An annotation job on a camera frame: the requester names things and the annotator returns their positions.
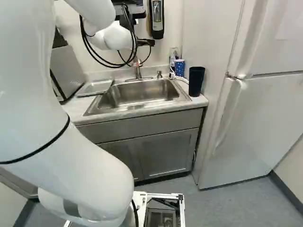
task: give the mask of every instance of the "black cable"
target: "black cable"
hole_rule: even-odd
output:
[[[125,3],[123,3],[122,6],[121,6],[121,9],[122,9],[122,12],[123,12],[123,14],[124,14],[124,16],[125,16],[125,18],[126,18],[127,23],[128,23],[129,30],[130,30],[130,32],[131,32],[131,34],[132,34],[132,38],[134,37],[134,39],[135,39],[134,57],[132,58],[132,60],[134,60],[134,58],[135,58],[135,56],[136,56],[136,54],[137,54],[137,50],[138,50],[138,39],[137,39],[137,36],[134,34],[133,26],[132,26],[132,24],[131,24],[131,22],[130,22],[128,16],[127,16],[127,12],[126,12],[126,10],[125,10],[125,9],[127,9],[127,8],[128,8],[127,5],[126,5]]]
[[[118,52],[118,54],[119,54],[120,58],[122,59],[122,61],[123,61],[124,63],[126,63],[126,61],[125,61],[125,60],[124,60],[124,58],[122,57],[122,55],[121,55],[120,51],[118,50],[117,52]]]
[[[147,55],[147,58],[146,58],[144,61],[142,61],[141,64],[143,64],[144,62],[146,62],[146,61],[149,59],[151,53],[152,53],[152,46],[150,46],[150,52],[149,52],[149,54]]]
[[[132,200],[132,205],[133,205],[133,210],[134,210],[134,219],[135,219],[135,222],[136,222],[136,227],[139,227],[138,212],[137,212],[136,204],[134,203],[133,200]]]
[[[100,61],[93,55],[93,53],[91,52],[91,50],[92,50],[93,52],[95,52],[95,51],[93,50],[93,48],[91,47],[91,45],[89,44],[89,42],[88,42],[88,40],[87,40],[85,31],[84,31],[84,27],[83,27],[83,19],[82,19],[82,16],[81,16],[81,15],[80,15],[80,27],[81,27],[81,35],[82,35],[83,43],[84,43],[84,45],[85,45],[87,51],[88,51],[89,54],[91,55],[91,57],[92,57],[95,61],[97,61],[99,64],[101,64],[101,65],[103,65],[103,66],[105,66],[105,67],[108,67],[108,68],[111,68],[111,69],[118,69],[118,68],[120,68],[121,66],[109,66],[109,65],[106,65],[105,63],[100,62]],[[101,58],[101,56],[99,56],[97,53],[96,53],[96,55],[97,55],[101,60],[104,61],[104,59]]]
[[[81,35],[82,35],[82,39],[83,39],[83,42],[84,42],[84,45],[86,47],[86,49],[88,50],[89,54],[92,56],[92,58],[94,60],[96,60],[98,63],[100,63],[101,65],[105,66],[105,67],[108,67],[108,68],[112,68],[112,69],[117,69],[117,68],[121,68],[125,65],[128,65],[128,63],[130,63],[131,61],[134,60],[136,54],[137,54],[137,49],[138,49],[138,41],[137,41],[137,38],[134,34],[134,31],[132,29],[132,25],[130,23],[130,20],[127,16],[127,12],[125,9],[127,9],[127,6],[125,4],[122,4],[122,12],[128,22],[128,25],[129,25],[129,29],[130,29],[130,33],[131,33],[131,37],[132,37],[132,51],[131,51],[131,54],[129,56],[129,58],[127,59],[127,61],[125,61],[123,64],[115,64],[115,63],[111,63],[109,61],[106,61],[105,59],[103,59],[93,48],[92,46],[90,45],[87,37],[86,37],[86,32],[85,32],[85,29],[84,29],[84,24],[83,24],[83,18],[82,16],[80,15],[80,28],[81,28]],[[104,61],[105,63],[109,64],[109,65],[106,65],[105,63],[103,62],[100,62],[93,54],[92,52],[97,56],[99,57],[102,61]]]
[[[142,61],[140,64],[143,64],[144,62],[146,62],[146,61],[149,59],[149,57],[150,57],[150,55],[151,55],[151,53],[152,53],[152,46],[149,45],[149,47],[150,47],[150,52],[149,52],[147,58],[146,58],[144,61]],[[125,61],[124,58],[122,57],[120,51],[118,51],[118,54],[119,54],[120,58],[122,59],[122,61],[123,61],[124,63],[126,63],[126,61]]]

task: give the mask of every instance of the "black cup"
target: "black cup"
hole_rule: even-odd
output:
[[[202,83],[204,79],[204,67],[190,67],[189,68],[189,95],[198,97],[201,94]]]

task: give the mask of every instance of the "faucet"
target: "faucet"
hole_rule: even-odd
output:
[[[137,55],[134,58],[134,66],[135,66],[135,73],[136,73],[136,79],[140,80],[142,79],[140,67],[142,66],[140,59],[137,57]]]
[[[163,78],[162,71],[158,71],[157,79],[161,79],[161,78]]]
[[[140,67],[142,67],[143,64],[141,63],[141,60],[137,57],[137,55],[134,58],[134,63],[133,67],[135,67],[135,74],[136,78],[135,79],[127,79],[125,82],[131,82],[131,81],[136,81],[136,80],[146,80],[146,79],[153,79],[153,77],[144,77],[142,78],[142,74],[140,71]]]

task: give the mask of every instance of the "sink backsplash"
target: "sink backsplash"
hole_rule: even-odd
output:
[[[169,65],[159,65],[159,66],[150,66],[150,67],[142,67],[141,74],[142,77],[151,77],[157,76],[157,71],[162,71],[162,74],[169,74]],[[118,78],[134,78],[135,77],[135,69],[119,69],[119,70],[109,70],[109,71],[97,71],[97,72],[89,72],[87,73],[87,78],[90,80],[94,79],[103,79],[113,77],[114,79]]]

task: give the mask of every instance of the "refrigerator door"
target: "refrigerator door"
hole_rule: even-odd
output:
[[[201,189],[267,175],[303,134],[302,73],[239,82],[226,100]]]
[[[232,50],[234,76],[303,70],[303,1],[245,1]]]

